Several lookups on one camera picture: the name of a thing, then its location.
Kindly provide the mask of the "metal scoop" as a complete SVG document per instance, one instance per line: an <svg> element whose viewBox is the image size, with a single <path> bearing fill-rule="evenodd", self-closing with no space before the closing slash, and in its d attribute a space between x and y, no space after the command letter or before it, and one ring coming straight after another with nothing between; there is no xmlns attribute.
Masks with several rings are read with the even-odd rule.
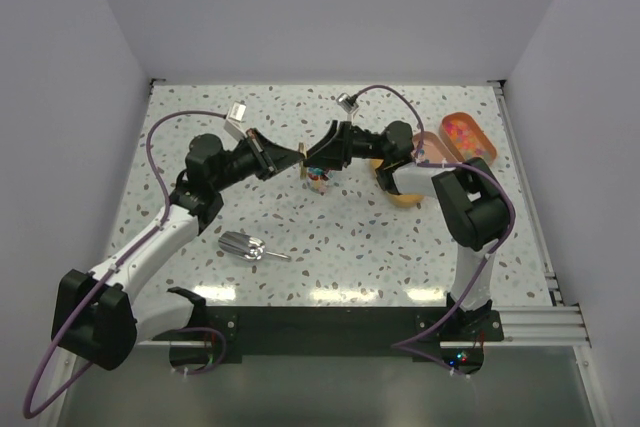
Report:
<svg viewBox="0 0 640 427"><path fill-rule="evenodd" d="M269 251L263 240L241 232L226 231L218 238L218 245L222 251L248 262L266 258L291 261L291 257L286 254Z"/></svg>

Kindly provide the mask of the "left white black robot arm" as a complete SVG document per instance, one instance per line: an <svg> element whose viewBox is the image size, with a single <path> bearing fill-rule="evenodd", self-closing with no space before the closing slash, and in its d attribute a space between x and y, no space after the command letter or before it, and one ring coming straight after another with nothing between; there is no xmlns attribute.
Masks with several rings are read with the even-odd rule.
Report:
<svg viewBox="0 0 640 427"><path fill-rule="evenodd" d="M195 137L164 209L122 250L87 273L71 270L60 281L52 342L113 370L133 347L176 331L185 339L207 327L205 300L179 287L147 308L134 303L155 273L201 234L223 207L222 190L250 176L268 180L301 162L302 153L279 146L256 130L232 150L214 134Z"/></svg>

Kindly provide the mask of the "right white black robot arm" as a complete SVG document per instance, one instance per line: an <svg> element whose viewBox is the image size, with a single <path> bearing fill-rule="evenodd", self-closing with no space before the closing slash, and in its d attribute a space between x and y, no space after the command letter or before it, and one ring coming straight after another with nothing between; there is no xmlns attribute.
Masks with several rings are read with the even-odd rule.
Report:
<svg viewBox="0 0 640 427"><path fill-rule="evenodd" d="M459 340L481 327L492 307L490 279L497 250L515 224L515 208L486 162L422 162L416 157L409 124L394 121L373 133L350 122L333 122L327 135L307 151L307 168L339 171L355 158L376 159L380 188L394 195L435 198L446 227L457 244L454 283L447 311L421 335L446 328Z"/></svg>

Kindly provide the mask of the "clear glass jar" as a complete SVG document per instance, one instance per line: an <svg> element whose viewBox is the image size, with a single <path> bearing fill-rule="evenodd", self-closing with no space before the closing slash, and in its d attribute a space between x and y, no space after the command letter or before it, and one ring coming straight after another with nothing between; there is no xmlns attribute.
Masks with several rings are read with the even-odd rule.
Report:
<svg viewBox="0 0 640 427"><path fill-rule="evenodd" d="M318 167L308 167L306 169L306 185L312 192L325 195L333 185L332 178L334 171Z"/></svg>

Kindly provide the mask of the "yellow tray of star candies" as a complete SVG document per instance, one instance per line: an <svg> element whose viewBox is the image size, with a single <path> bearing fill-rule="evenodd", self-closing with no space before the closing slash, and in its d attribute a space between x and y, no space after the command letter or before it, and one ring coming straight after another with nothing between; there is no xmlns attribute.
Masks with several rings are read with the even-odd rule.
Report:
<svg viewBox="0 0 640 427"><path fill-rule="evenodd" d="M371 159L369 161L373 176L376 176L376 169L380 167L382 163L383 161L381 159ZM389 192L384 192L384 195L394 206L405 209L416 207L425 198L424 195L419 194L397 195L391 194Z"/></svg>

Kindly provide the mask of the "round wooden jar lid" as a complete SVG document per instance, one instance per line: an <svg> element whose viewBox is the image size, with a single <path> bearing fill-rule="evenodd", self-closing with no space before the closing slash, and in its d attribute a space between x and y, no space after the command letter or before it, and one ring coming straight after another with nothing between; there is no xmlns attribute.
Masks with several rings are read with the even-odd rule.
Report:
<svg viewBox="0 0 640 427"><path fill-rule="evenodd" d="M302 156L302 159L299 163L299 177L301 180L304 180L307 177L307 167L305 165L305 161L307 158L307 149L304 142L300 142L298 144L298 151Z"/></svg>

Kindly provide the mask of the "pink tray of lollipops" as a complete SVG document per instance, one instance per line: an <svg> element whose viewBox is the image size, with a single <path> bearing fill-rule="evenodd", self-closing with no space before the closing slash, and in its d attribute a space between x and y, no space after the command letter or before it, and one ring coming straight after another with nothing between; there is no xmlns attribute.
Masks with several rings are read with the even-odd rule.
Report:
<svg viewBox="0 0 640 427"><path fill-rule="evenodd" d="M414 162L428 163L441 167L443 164L456 164L458 160L449 151L439 136L430 131L416 132L413 135Z"/></svg>

